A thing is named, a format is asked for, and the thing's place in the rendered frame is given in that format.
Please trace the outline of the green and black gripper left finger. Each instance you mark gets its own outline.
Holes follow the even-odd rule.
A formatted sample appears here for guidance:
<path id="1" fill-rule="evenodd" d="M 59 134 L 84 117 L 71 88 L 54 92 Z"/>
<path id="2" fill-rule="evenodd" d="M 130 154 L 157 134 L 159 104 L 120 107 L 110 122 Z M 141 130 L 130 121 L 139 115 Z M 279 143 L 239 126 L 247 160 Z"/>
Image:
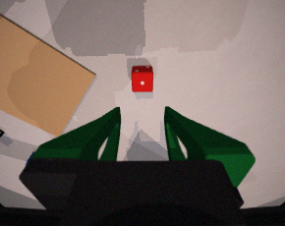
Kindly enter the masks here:
<path id="1" fill-rule="evenodd" d="M 100 118 L 41 144 L 31 158 L 98 160 L 99 150 L 107 139 L 99 160 L 117 161 L 120 131 L 120 107 L 115 107 Z"/>

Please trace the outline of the red die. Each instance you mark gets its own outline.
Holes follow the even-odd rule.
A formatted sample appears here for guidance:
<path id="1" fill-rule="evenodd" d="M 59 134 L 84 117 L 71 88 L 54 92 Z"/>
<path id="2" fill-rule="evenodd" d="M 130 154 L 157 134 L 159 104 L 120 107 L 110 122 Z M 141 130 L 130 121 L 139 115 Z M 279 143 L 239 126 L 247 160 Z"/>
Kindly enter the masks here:
<path id="1" fill-rule="evenodd" d="M 153 91 L 153 70 L 151 66 L 133 66 L 132 68 L 132 91 Z"/>

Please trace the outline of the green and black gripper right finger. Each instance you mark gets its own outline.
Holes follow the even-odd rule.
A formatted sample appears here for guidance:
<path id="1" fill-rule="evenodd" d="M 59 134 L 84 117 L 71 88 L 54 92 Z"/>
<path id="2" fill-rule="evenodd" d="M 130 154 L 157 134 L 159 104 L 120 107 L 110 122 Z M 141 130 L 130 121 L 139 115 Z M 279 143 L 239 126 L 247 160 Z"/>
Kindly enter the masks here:
<path id="1" fill-rule="evenodd" d="M 256 162 L 245 143 L 193 121 L 169 106 L 165 106 L 164 128 L 169 160 L 218 160 L 223 163 L 235 188 Z"/>

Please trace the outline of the tan flat mat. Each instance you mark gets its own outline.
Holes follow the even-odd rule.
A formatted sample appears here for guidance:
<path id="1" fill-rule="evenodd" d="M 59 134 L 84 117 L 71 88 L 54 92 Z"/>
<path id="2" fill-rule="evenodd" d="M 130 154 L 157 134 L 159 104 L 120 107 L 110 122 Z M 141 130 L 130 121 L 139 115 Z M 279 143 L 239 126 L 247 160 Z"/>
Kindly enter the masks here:
<path id="1" fill-rule="evenodd" d="M 0 110 L 58 137 L 95 75 L 0 14 Z"/>

